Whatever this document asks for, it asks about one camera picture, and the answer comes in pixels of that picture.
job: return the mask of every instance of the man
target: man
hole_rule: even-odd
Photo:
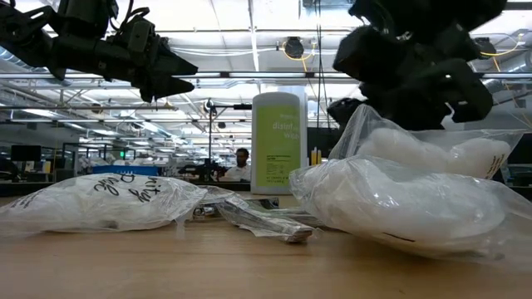
[[[18,182],[18,168],[8,159],[0,157],[0,179],[11,180],[13,183]]]
[[[249,152],[247,149],[237,149],[236,167],[225,173],[225,178],[236,182],[251,182],[251,167],[248,166]]]

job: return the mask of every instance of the ceiling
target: ceiling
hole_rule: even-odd
[[[28,11],[41,7],[44,2],[52,6],[58,3],[52,0],[18,0],[17,9],[23,12]],[[124,18],[129,1],[118,0],[117,2],[120,6],[118,17],[120,21]],[[146,18],[156,25],[156,31],[161,36],[169,37],[172,49],[185,60],[195,64],[200,71],[302,72],[305,67],[309,71],[318,70],[318,55],[312,55],[312,44],[315,45],[318,37],[316,33],[318,18],[313,10],[302,10],[299,0],[136,0],[134,7],[149,7],[150,14]],[[362,22],[350,17],[346,7],[325,9],[319,21],[323,29],[323,67],[325,71],[334,71],[331,65],[339,42]],[[530,49],[532,44],[530,28],[532,28],[531,11],[505,11],[494,21],[475,29],[471,34],[473,37],[489,37],[496,44],[499,52],[511,50],[516,42],[519,43],[513,52],[499,58],[504,68],[506,61],[519,58]],[[282,51],[283,42],[287,37],[292,36],[300,37],[306,48],[309,58],[305,61],[305,66],[301,61],[289,60]],[[477,71],[495,71],[492,60],[474,61],[472,66]],[[27,71],[10,61],[0,61],[0,70]],[[170,136],[187,138],[188,145],[197,146],[205,145],[205,141],[208,143],[205,138],[208,124],[187,124],[185,121],[204,119],[203,105],[207,100],[218,105],[250,103],[260,92],[276,91],[279,85],[302,86],[310,101],[316,100],[315,93],[318,92],[317,82],[309,84],[304,79],[296,81],[211,79],[193,82],[200,88],[186,95],[170,96],[160,100],[157,104],[157,107],[172,106],[173,110],[142,110],[145,108],[137,110],[138,107],[147,107],[147,105],[142,103],[138,90],[128,88],[127,84],[124,85],[121,82],[77,80],[71,81],[74,87],[61,87],[57,84],[51,86],[50,81],[44,80],[9,80],[9,83],[17,88],[30,90],[40,95],[38,99],[26,97],[28,105],[56,105],[62,100],[63,103],[68,101],[68,105],[75,106],[99,103],[100,105],[129,107],[123,111],[104,111],[101,114],[95,114],[89,110],[61,112],[63,118],[68,116],[68,118],[109,120],[127,115],[138,119],[178,120],[180,123],[161,122],[154,123],[154,125]],[[328,81],[325,88],[331,100],[360,96],[355,81]],[[507,96],[504,95],[507,91],[498,92],[502,97]],[[318,118],[318,113],[320,119],[325,120],[325,115],[321,111],[318,112],[316,104],[311,105],[309,111],[311,112],[310,120]],[[28,113],[22,116],[38,117]],[[223,119],[251,120],[251,111],[227,109],[218,117],[218,121]],[[82,128],[77,128],[80,135],[85,137],[87,136],[86,129],[115,131],[118,132],[116,136],[120,137],[160,138],[166,136],[160,132],[153,133],[141,127],[136,128],[129,123],[119,124],[118,129],[117,123],[106,124],[106,128],[103,128],[101,124],[79,124],[78,126]],[[241,146],[250,148],[251,143],[248,140],[251,132],[250,126],[250,121],[227,122],[224,129],[216,125],[214,131],[218,134],[219,139],[216,143],[219,144],[219,148],[214,152],[230,152]],[[88,134],[90,137],[110,137],[110,135],[99,134],[94,130]],[[242,139],[231,142],[235,134],[239,134]],[[150,144],[160,147],[169,145],[154,141],[150,141]]]

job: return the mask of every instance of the wooden table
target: wooden table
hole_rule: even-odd
[[[225,221],[0,239],[0,298],[529,298],[532,274],[408,256],[345,233],[305,245]]]

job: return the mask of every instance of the clear plastic bag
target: clear plastic bag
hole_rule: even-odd
[[[241,199],[237,194],[216,204],[222,216],[255,237],[277,238],[287,243],[302,243],[314,229],[282,215]]]
[[[0,208],[0,233],[109,232],[183,223],[207,190],[178,179],[93,174],[54,184]]]
[[[433,258],[532,258],[532,203],[503,184],[355,155],[290,174],[330,228]]]
[[[358,106],[329,159],[367,154],[407,166],[491,179],[527,130],[408,132]]]

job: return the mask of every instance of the plastic wrap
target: plastic wrap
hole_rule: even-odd
[[[367,154],[449,174],[491,179],[526,130],[408,132],[372,107],[358,106],[329,159]]]
[[[532,203],[497,182],[356,155],[295,170],[290,186],[327,226],[406,252],[493,261],[520,250],[521,261],[532,257]]]
[[[93,174],[68,179],[0,208],[0,233],[102,232],[184,222],[207,190],[178,179]]]
[[[290,218],[270,213],[255,203],[231,196],[217,203],[216,208],[224,218],[256,237],[281,239],[287,243],[305,242],[313,234],[313,228]]]

